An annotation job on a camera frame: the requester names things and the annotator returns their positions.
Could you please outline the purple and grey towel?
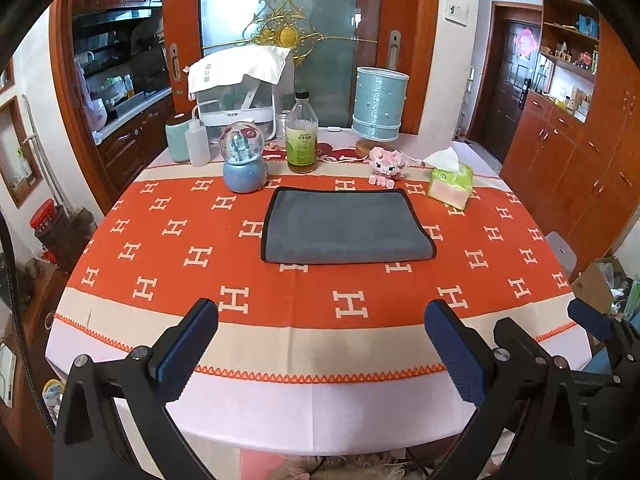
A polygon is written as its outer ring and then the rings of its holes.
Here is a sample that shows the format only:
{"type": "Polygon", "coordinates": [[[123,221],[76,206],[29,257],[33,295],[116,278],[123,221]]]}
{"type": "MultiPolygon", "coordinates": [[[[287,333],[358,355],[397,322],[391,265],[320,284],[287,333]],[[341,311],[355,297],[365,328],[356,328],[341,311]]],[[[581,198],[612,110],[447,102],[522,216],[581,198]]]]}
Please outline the purple and grey towel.
{"type": "Polygon", "coordinates": [[[283,264],[368,264],[432,260],[434,240],[408,194],[280,186],[262,229],[260,258],[283,264]]]}

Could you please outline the cardboard box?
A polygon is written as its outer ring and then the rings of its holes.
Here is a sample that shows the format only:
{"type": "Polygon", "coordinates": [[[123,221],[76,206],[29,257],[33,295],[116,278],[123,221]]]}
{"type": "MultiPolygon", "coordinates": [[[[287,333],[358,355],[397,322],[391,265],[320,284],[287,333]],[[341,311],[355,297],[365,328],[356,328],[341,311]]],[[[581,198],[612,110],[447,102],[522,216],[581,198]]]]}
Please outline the cardboard box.
{"type": "Polygon", "coordinates": [[[601,313],[624,312],[634,280],[615,257],[596,260],[572,284],[574,295],[601,313]]]}

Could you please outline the grey plastic stool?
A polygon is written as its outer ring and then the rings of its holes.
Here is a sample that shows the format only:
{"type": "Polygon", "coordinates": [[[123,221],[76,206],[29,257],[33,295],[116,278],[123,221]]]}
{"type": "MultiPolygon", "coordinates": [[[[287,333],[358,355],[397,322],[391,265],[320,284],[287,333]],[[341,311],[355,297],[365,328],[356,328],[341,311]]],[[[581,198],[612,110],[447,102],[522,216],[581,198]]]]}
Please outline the grey plastic stool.
{"type": "Polygon", "coordinates": [[[577,256],[564,238],[555,231],[546,235],[546,241],[552,249],[553,255],[560,266],[562,266],[565,275],[569,278],[577,266],[577,256]]]}

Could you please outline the beige knitted blanket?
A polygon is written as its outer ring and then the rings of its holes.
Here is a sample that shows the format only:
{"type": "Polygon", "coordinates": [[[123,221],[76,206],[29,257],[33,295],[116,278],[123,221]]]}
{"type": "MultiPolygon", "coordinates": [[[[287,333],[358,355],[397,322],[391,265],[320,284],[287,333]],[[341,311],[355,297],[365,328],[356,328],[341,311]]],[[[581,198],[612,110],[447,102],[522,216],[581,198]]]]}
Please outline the beige knitted blanket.
{"type": "Polygon", "coordinates": [[[268,474],[272,480],[408,480],[426,479],[416,463],[391,452],[343,456],[288,456],[268,474]]]}

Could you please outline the green tissue pack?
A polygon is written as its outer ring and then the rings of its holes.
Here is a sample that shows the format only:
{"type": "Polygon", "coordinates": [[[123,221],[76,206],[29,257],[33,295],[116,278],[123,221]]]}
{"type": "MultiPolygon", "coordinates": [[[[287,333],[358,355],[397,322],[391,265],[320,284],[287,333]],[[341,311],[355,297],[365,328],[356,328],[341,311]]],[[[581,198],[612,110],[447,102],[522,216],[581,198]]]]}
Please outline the green tissue pack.
{"type": "Polygon", "coordinates": [[[464,211],[473,192],[472,168],[460,162],[451,146],[428,155],[423,162],[430,170],[427,195],[458,211],[464,211]]]}

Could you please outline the wooden cabinet with shelves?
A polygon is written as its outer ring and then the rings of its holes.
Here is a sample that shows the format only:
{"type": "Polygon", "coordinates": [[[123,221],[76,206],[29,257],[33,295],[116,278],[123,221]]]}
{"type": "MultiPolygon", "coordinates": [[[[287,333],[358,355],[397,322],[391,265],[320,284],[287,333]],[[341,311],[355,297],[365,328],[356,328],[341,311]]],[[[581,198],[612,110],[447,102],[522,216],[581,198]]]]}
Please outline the wooden cabinet with shelves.
{"type": "Polygon", "coordinates": [[[542,0],[537,58],[500,176],[582,272],[639,206],[639,70],[597,8],[576,0],[542,0]]]}

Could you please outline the orange H-pattern tablecloth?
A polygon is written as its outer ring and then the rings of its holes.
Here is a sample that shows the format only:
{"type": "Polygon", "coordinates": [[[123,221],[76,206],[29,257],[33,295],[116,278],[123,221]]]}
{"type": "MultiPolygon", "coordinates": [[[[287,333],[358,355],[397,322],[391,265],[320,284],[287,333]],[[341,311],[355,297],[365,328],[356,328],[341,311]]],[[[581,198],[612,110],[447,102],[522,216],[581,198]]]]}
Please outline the orange H-pattern tablecloth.
{"type": "Polygon", "coordinates": [[[76,356],[121,358],[152,344],[200,298],[219,310],[217,333],[169,411],[194,437],[283,454],[405,448],[457,434],[473,413],[423,327],[446,301],[485,338],[508,316],[574,368],[590,360],[585,331],[566,313],[570,282],[518,198],[470,148],[465,210],[427,194],[411,167],[399,183],[434,240],[427,261],[317,266],[260,256],[277,188],[352,194],[368,166],[348,162],[347,136],[311,174],[268,160],[267,185],[236,195],[221,163],[160,157],[93,235],[56,309],[46,357],[66,376],[76,356]]]}

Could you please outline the pink block toy figure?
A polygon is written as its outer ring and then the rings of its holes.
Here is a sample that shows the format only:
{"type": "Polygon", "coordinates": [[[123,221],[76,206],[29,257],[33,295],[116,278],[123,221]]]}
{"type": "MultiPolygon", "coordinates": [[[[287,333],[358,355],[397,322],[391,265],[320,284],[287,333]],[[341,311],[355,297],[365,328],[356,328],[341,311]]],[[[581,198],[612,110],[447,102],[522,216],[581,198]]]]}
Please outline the pink block toy figure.
{"type": "Polygon", "coordinates": [[[368,155],[369,166],[372,174],[369,177],[370,185],[392,190],[396,181],[402,177],[405,169],[404,155],[400,151],[389,151],[380,146],[370,149],[368,155]]]}

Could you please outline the red bucket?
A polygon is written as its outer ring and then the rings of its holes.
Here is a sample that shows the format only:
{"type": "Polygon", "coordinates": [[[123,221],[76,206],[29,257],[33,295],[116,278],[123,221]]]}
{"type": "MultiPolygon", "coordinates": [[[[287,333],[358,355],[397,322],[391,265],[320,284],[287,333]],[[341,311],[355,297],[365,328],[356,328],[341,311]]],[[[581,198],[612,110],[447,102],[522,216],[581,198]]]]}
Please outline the red bucket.
{"type": "Polygon", "coordinates": [[[61,211],[62,207],[53,198],[48,198],[34,212],[29,225],[36,233],[41,233],[52,226],[61,211]]]}

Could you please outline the light blue table lamp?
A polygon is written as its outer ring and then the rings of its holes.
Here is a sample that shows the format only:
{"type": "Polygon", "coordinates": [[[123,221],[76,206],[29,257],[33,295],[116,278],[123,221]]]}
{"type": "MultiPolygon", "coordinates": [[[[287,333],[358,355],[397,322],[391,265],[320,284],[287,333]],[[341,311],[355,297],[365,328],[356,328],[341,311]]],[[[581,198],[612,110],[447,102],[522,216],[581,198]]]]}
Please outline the light blue table lamp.
{"type": "Polygon", "coordinates": [[[388,68],[359,66],[356,73],[352,132],[355,150],[368,156],[398,139],[409,76],[388,68]]]}

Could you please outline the glass bottle green label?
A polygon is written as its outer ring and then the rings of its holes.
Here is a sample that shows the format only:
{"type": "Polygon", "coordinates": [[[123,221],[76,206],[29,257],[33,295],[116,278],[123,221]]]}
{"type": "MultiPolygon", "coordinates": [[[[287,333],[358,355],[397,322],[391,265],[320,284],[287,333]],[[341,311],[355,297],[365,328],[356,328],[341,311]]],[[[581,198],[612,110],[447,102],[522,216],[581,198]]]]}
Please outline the glass bottle green label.
{"type": "Polygon", "coordinates": [[[288,168],[308,174],[317,167],[319,119],[307,90],[295,92],[295,103],[285,118],[285,148],[288,168]]]}

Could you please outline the dark wooden entrance door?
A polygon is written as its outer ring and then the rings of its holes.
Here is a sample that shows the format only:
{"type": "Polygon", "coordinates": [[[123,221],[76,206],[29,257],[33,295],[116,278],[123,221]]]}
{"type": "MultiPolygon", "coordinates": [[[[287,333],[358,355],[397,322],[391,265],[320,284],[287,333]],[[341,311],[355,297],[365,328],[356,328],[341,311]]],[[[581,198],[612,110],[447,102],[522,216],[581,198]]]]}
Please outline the dark wooden entrance door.
{"type": "Polygon", "coordinates": [[[503,162],[513,142],[538,56],[542,7],[494,2],[469,138],[503,162]]]}

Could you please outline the mint green cup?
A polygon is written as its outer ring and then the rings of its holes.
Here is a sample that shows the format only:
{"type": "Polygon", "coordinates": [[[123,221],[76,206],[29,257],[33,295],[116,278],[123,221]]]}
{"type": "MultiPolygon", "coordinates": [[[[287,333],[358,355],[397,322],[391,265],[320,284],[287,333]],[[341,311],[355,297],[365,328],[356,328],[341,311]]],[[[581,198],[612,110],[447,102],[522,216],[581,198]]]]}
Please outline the mint green cup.
{"type": "Polygon", "coordinates": [[[191,118],[184,113],[175,114],[167,119],[165,134],[169,157],[173,162],[188,162],[190,160],[186,145],[186,130],[191,118]]]}

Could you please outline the white squeeze bottle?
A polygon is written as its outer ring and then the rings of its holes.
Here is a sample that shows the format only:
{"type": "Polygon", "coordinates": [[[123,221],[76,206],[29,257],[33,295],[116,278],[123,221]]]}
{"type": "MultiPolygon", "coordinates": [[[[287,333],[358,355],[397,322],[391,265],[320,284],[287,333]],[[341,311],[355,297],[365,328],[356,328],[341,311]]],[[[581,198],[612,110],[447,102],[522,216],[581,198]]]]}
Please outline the white squeeze bottle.
{"type": "Polygon", "coordinates": [[[194,167],[205,166],[210,162],[210,148],[207,130],[201,119],[196,116],[196,107],[184,133],[190,164],[194,167]]]}

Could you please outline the blue snow globe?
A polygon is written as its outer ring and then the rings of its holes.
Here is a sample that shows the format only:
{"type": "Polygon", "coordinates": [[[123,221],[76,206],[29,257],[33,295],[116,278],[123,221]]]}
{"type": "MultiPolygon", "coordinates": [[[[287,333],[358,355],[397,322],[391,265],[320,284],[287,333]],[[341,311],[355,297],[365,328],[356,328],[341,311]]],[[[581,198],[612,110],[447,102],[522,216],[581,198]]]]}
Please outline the blue snow globe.
{"type": "Polygon", "coordinates": [[[224,129],[219,147],[224,159],[222,177],[236,194],[259,191],[266,185],[267,165],[262,157],[265,139],[252,122],[234,122],[224,129]]]}

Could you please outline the white appliance with cloth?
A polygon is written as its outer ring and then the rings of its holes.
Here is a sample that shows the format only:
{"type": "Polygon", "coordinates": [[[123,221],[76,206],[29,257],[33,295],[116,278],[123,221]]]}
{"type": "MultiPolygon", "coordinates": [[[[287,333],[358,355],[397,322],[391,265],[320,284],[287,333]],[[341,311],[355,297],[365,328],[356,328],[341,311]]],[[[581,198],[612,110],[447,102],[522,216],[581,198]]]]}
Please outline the white appliance with cloth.
{"type": "Polygon", "coordinates": [[[192,114],[216,142],[235,122],[250,122],[270,141],[282,99],[294,92],[293,53],[289,48],[247,44],[204,56],[187,67],[192,114]]]}

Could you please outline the glass sliding door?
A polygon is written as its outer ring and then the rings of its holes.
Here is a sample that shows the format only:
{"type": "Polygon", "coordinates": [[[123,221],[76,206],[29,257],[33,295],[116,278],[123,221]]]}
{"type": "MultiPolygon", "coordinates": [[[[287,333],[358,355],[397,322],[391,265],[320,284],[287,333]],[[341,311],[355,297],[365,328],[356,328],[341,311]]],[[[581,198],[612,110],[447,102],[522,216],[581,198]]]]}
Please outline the glass sliding door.
{"type": "Polygon", "coordinates": [[[209,53],[266,44],[290,49],[295,85],[321,125],[352,122],[356,70],[408,75],[403,133],[417,133],[431,75],[438,0],[163,0],[175,109],[189,113],[186,67],[209,53]]]}

